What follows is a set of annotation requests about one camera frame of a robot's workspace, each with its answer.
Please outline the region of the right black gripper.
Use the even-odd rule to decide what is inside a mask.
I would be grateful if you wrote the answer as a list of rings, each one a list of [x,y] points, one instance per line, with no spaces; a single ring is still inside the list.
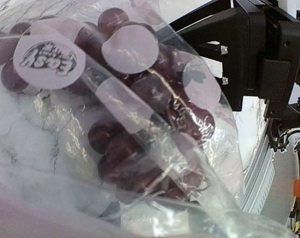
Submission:
[[[234,7],[212,0],[156,36],[168,40],[173,32],[201,56],[222,63],[220,85],[233,111],[242,110],[245,93],[265,100],[265,118],[284,116],[294,84],[300,85],[300,18],[274,0],[236,0]]]

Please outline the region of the fake purple grapes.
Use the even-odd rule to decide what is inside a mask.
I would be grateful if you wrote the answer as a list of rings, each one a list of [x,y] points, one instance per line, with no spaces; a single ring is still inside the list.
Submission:
[[[68,133],[70,157],[95,161],[120,190],[189,201],[209,187],[203,144],[215,120],[196,91],[201,60],[156,36],[154,12],[109,7],[43,16],[0,31],[0,85],[23,118]]]

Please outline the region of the clear dotted zip bag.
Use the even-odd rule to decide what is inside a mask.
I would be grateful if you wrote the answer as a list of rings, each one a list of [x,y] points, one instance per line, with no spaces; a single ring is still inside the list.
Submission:
[[[241,210],[233,111],[158,0],[0,13],[0,238],[292,238]]]

